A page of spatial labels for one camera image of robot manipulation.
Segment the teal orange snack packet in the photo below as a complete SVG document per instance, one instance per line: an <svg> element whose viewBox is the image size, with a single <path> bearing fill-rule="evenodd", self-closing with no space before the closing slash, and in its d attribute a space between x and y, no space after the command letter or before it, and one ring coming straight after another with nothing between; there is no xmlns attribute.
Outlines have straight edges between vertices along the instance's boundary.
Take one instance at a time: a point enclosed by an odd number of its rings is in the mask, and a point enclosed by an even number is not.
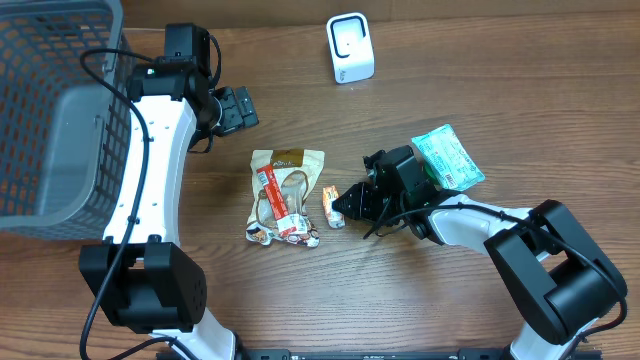
<svg viewBox="0 0 640 360"><path fill-rule="evenodd" d="M471 159L450 124L413 137L411 141L443 188L466 191L485 180L484 173Z"/></svg>

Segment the beige snack pouch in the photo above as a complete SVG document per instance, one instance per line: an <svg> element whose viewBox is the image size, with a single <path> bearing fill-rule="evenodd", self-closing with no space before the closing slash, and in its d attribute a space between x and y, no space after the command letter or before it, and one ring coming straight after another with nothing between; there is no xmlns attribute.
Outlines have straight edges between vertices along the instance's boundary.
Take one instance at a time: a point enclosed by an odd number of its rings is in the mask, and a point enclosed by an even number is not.
<svg viewBox="0 0 640 360"><path fill-rule="evenodd" d="M309 219L306 202L323 169L325 153L318 150L255 150L251 158L252 189L254 203L247 220L245 237L248 241L269 246L283 242L315 248L319 245L319 233ZM276 221L258 180L257 170L270 164L284 197L289 214L297 230L288 237L281 237Z"/></svg>

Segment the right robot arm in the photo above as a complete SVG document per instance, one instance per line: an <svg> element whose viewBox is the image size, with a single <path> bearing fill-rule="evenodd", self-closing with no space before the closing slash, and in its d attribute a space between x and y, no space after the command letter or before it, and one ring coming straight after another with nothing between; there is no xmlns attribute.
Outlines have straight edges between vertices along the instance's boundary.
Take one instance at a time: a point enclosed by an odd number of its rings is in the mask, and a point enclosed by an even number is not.
<svg viewBox="0 0 640 360"><path fill-rule="evenodd" d="M524 320L500 358L578 359L580 343L626 319L626 281L563 203L474 201L437 184L410 146L363 162L367 180L334 200L333 210L370 222L370 234L408 227L419 239L488 256Z"/></svg>

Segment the red snack bar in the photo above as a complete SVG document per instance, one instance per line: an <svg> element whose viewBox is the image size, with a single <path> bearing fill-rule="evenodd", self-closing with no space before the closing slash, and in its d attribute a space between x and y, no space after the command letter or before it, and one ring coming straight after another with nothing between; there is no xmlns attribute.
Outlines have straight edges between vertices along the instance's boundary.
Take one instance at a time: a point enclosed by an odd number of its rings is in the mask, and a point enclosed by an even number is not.
<svg viewBox="0 0 640 360"><path fill-rule="evenodd" d="M297 230L297 226L288 212L273 167L268 164L259 168L257 176L269 200L279 235L288 237Z"/></svg>

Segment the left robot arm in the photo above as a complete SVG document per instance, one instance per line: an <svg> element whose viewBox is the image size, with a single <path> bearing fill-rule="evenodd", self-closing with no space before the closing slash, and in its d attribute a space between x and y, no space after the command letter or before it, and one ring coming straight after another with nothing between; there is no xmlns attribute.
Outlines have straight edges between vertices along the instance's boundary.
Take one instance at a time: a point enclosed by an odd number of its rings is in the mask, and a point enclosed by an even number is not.
<svg viewBox="0 0 640 360"><path fill-rule="evenodd" d="M245 88L220 87L216 38L192 23L165 29L164 52L137 56L124 90L131 132L120 192L102 242L81 249L92 313L164 343L180 359L248 357L239 336L207 306L206 277L181 247L184 164L199 142L258 124Z"/></svg>

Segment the small orange snack packet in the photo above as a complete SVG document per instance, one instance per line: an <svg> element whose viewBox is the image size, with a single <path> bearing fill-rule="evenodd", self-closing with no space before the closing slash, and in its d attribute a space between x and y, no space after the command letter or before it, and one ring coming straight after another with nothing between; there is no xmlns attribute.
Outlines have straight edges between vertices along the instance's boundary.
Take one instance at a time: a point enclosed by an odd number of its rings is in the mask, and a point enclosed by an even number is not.
<svg viewBox="0 0 640 360"><path fill-rule="evenodd" d="M334 185L326 186L322 190L322 203L325 218L332 229L341 229L346 223L344 215L333 209L333 203L339 198L339 193Z"/></svg>

